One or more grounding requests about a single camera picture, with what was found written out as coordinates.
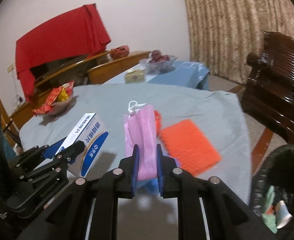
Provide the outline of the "red apples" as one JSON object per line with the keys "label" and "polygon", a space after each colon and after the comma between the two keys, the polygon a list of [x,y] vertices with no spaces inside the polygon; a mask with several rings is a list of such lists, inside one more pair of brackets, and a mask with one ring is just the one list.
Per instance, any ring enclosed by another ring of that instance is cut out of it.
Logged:
{"label": "red apples", "polygon": [[162,55],[159,50],[154,50],[151,53],[151,59],[150,63],[158,63],[158,62],[164,62],[164,61],[169,61],[170,58],[168,55]]}

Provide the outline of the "grey table cloth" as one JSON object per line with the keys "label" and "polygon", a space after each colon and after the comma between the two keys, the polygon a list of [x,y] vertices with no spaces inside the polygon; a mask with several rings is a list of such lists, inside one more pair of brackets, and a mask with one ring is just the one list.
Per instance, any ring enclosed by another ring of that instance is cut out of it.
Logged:
{"label": "grey table cloth", "polygon": [[[101,177],[125,157],[123,116],[128,103],[152,105],[162,116],[162,127],[192,120],[222,156],[213,168],[199,175],[217,176],[246,204],[251,189],[251,147],[238,97],[180,86],[139,84],[87,85],[74,88],[74,101],[57,118],[32,117],[19,136],[24,150],[52,145],[65,138],[85,113],[97,113],[110,131],[102,153],[88,174]],[[178,239],[175,199],[163,199],[138,190],[133,199],[118,202],[117,239]]]}

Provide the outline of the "snack bowl with red packets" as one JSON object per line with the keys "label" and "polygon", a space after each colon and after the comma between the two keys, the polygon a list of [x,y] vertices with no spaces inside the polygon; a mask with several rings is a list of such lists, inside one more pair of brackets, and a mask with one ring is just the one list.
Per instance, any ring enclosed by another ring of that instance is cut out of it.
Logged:
{"label": "snack bowl with red packets", "polygon": [[67,108],[73,97],[74,80],[54,88],[45,102],[37,109],[32,110],[34,116],[53,116],[61,114]]}

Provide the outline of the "black lined trash bin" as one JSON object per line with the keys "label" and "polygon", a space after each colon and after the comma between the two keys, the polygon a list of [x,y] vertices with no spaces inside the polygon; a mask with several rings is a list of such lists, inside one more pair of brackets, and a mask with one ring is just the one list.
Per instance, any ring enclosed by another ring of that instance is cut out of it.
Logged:
{"label": "black lined trash bin", "polygon": [[276,239],[294,239],[294,145],[276,148],[265,159],[260,170],[252,178],[249,207],[256,216],[266,212],[267,193],[273,189],[275,197],[272,207],[284,201],[290,222],[274,234]]}

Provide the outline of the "pink face mask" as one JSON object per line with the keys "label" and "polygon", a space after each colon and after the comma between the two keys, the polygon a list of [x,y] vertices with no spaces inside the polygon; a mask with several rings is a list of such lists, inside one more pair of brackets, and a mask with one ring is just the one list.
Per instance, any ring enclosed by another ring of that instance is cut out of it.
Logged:
{"label": "pink face mask", "polygon": [[133,154],[135,145],[139,147],[138,180],[157,178],[157,133],[153,106],[130,101],[123,122],[126,156]]}

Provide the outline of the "beige tissue box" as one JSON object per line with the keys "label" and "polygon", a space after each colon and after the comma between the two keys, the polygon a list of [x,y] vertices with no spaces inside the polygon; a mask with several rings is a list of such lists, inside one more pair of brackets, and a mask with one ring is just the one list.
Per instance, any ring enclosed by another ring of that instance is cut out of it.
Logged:
{"label": "beige tissue box", "polygon": [[124,75],[125,83],[142,83],[145,82],[145,70],[144,69],[133,69],[128,70]]}

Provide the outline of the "patterned beige curtain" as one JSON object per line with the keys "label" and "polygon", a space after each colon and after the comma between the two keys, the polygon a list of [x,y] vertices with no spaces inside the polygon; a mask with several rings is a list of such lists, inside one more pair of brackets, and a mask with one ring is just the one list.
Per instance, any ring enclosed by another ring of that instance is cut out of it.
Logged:
{"label": "patterned beige curtain", "polygon": [[263,32],[294,38],[291,0],[185,0],[190,58],[205,63],[210,73],[245,84],[250,52],[263,49]]}

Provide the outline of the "white blue medicine box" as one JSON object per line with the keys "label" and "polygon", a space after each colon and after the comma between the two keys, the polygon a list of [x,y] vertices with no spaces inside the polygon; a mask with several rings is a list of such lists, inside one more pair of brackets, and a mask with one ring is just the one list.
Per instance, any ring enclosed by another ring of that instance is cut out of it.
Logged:
{"label": "white blue medicine box", "polygon": [[68,165],[68,170],[77,177],[85,177],[109,136],[106,125],[97,113],[86,113],[61,143],[56,154],[61,153],[76,141],[84,143],[84,151]]}

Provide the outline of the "glass fruit bowl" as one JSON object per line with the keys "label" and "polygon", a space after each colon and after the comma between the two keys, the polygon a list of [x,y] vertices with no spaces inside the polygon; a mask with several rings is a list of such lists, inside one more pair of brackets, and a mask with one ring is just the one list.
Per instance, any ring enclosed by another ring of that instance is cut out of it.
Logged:
{"label": "glass fruit bowl", "polygon": [[142,59],[139,63],[145,68],[145,72],[148,75],[159,75],[167,74],[175,70],[174,62],[178,57],[174,55],[169,55],[168,60],[158,61],[151,63],[151,59]]}

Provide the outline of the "red cloth cover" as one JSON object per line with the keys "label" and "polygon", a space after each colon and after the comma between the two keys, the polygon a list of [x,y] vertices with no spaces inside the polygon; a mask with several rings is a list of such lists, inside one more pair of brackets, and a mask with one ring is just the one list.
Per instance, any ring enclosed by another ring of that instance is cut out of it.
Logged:
{"label": "red cloth cover", "polygon": [[16,41],[16,73],[27,102],[33,101],[36,78],[31,69],[81,55],[96,55],[111,42],[94,4],[58,15]]}

